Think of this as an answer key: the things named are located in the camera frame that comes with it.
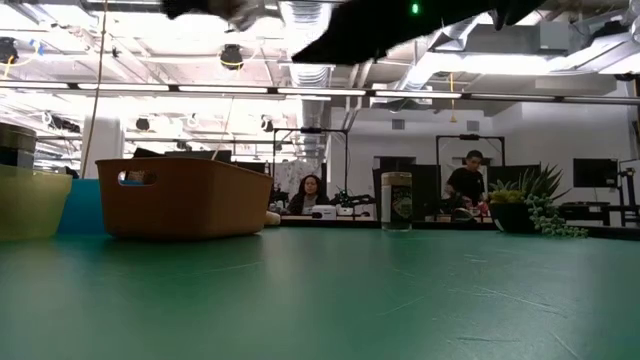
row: wooden basket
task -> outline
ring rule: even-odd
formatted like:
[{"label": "wooden basket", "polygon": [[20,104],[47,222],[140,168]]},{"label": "wooden basket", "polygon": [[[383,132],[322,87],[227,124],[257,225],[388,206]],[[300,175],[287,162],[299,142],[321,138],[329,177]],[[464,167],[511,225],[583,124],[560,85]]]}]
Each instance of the wooden basket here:
[{"label": "wooden basket", "polygon": [[[197,240],[259,232],[273,179],[218,161],[96,161],[104,224],[115,237]],[[123,182],[127,171],[152,174]]]}]

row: fluorescent light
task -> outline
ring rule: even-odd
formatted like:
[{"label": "fluorescent light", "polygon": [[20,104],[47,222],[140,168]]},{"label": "fluorescent light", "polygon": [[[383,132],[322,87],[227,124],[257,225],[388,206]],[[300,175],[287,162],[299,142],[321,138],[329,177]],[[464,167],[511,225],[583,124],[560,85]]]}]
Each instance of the fluorescent light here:
[{"label": "fluorescent light", "polygon": [[[78,87],[82,90],[95,90],[98,84],[78,84]],[[169,86],[157,84],[100,84],[100,90],[169,91]]]},{"label": "fluorescent light", "polygon": [[640,98],[607,96],[565,96],[563,102],[603,105],[640,105]]},{"label": "fluorescent light", "polygon": [[537,55],[467,55],[461,71],[491,75],[544,75],[549,61]]},{"label": "fluorescent light", "polygon": [[471,94],[474,100],[499,101],[553,101],[555,96],[549,95],[509,95],[509,94]]},{"label": "fluorescent light", "polygon": [[315,96],[315,95],[287,95],[287,100],[309,100],[309,101],[331,101],[330,96]]},{"label": "fluorescent light", "polygon": [[278,89],[278,93],[291,95],[364,96],[367,92],[356,89],[281,88]]},{"label": "fluorescent light", "polygon": [[460,99],[461,94],[434,91],[376,91],[377,97],[419,98],[419,99]]},{"label": "fluorescent light", "polygon": [[0,81],[0,88],[14,89],[68,89],[66,83],[32,82],[32,81]]},{"label": "fluorescent light", "polygon": [[600,74],[611,75],[627,73],[640,73],[640,52],[635,55],[628,56],[600,71]]},{"label": "fluorescent light", "polygon": [[180,86],[180,91],[184,92],[211,92],[211,93],[234,93],[234,94],[266,94],[267,88],[249,86]]}]

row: basket handle hole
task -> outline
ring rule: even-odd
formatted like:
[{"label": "basket handle hole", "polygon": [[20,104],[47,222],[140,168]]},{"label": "basket handle hole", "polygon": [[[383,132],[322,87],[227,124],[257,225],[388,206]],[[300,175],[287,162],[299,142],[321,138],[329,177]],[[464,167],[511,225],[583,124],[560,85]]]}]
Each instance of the basket handle hole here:
[{"label": "basket handle hole", "polygon": [[158,176],[149,170],[121,171],[118,183],[121,186],[150,186],[158,181]]}]

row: dark hair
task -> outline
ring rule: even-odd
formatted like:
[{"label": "dark hair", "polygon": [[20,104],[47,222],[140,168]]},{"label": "dark hair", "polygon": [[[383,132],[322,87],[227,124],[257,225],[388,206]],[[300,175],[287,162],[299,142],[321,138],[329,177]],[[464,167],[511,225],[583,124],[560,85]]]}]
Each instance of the dark hair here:
[{"label": "dark hair", "polygon": [[298,194],[305,194],[304,191],[304,183],[307,182],[308,178],[313,178],[313,180],[316,181],[316,195],[318,195],[318,198],[322,198],[324,197],[324,193],[322,192],[322,180],[320,180],[319,177],[311,174],[311,175],[307,175],[305,177],[302,178],[302,181],[300,181],[300,187],[298,187]]},{"label": "dark hair", "polygon": [[478,150],[471,150],[469,151],[469,153],[467,154],[467,159],[471,159],[477,157],[478,159],[484,159],[484,156],[482,156],[482,153]]}]

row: yellow container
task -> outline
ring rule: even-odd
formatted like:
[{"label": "yellow container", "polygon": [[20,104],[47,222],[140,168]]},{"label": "yellow container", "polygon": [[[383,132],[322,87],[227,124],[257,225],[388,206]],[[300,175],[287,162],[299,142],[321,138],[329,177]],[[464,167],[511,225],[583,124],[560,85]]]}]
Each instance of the yellow container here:
[{"label": "yellow container", "polygon": [[0,165],[0,240],[55,235],[71,176]]}]

